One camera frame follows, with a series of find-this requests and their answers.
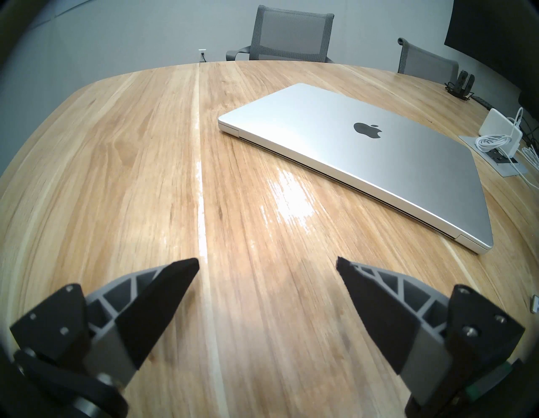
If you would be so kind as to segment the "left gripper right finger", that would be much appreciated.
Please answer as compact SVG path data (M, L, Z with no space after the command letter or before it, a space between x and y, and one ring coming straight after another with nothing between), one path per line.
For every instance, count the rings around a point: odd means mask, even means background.
M448 297L415 277L338 257L366 328L408 390L408 406L463 406L512 371L525 328L465 284Z

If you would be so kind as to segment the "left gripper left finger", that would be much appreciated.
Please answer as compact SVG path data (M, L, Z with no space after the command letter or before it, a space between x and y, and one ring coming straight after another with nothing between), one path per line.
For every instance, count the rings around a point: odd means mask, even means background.
M55 367L127 386L172 321L199 260L132 272L84 294L68 283L10 326L22 351Z

